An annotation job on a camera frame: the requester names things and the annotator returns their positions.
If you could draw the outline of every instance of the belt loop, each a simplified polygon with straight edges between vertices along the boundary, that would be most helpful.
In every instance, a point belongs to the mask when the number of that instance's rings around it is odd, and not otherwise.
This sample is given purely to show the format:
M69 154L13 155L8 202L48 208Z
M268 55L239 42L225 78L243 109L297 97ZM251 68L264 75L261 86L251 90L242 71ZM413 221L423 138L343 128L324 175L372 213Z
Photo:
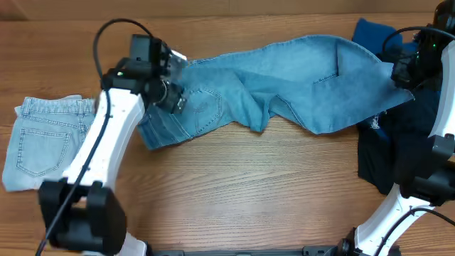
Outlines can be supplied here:
M21 110L22 110L22 115L27 115L28 111L30 110L30 103L31 103L31 98L26 97L26 99L23 101Z
M84 117L84 102L82 100L77 101L77 115Z

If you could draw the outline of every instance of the blue denim garment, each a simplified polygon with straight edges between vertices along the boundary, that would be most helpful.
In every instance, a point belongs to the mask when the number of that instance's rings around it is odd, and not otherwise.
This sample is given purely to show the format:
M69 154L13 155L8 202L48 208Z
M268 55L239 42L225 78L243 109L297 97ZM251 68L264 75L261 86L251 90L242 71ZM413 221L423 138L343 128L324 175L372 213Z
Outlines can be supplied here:
M183 113L150 107L138 128L150 150L231 122L261 132L276 114L315 134L336 132L413 98L394 86L392 67L336 36L195 60L178 81L188 97Z
M15 108L18 117L2 178L6 191L38 189L44 179L60 179L92 125L93 104L80 95L60 100L26 97Z

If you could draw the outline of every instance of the waistband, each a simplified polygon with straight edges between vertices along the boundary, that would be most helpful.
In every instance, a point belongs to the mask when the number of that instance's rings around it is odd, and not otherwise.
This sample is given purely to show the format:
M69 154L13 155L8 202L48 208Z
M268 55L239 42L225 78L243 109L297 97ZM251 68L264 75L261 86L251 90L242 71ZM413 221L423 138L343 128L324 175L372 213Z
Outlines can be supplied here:
M86 100L42 100L34 97L26 97L21 106L22 114L40 112L48 114L92 114L95 101Z

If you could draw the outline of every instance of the beige wall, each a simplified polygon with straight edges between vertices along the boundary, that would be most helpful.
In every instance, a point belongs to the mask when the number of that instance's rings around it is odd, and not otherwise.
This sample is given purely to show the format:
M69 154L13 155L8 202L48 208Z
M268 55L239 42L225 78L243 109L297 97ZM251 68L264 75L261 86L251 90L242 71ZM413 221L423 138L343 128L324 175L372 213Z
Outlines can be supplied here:
M0 0L0 19L433 12L440 0Z

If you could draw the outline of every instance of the jeans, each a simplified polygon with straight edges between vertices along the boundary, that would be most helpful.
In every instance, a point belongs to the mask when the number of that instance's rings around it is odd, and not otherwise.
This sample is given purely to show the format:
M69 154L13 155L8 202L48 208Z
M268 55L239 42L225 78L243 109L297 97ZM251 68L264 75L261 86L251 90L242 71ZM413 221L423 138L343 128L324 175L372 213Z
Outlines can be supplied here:
M261 132L279 115L324 134L361 122L413 98L362 46L336 36L304 36L216 58L195 60L178 82L182 114L150 107L138 129L152 150L239 122Z
M60 100L26 97L15 109L18 117L3 170L5 189L38 189L44 179L60 179L93 122L93 104L79 95Z
M335 36L306 36L243 53L195 60L179 83L182 114L150 107L138 125L149 149L177 144L230 122L261 132L275 115L315 134L335 132L412 99L395 88L392 64ZM27 97L16 108L3 183L7 191L58 180L93 122L93 100Z

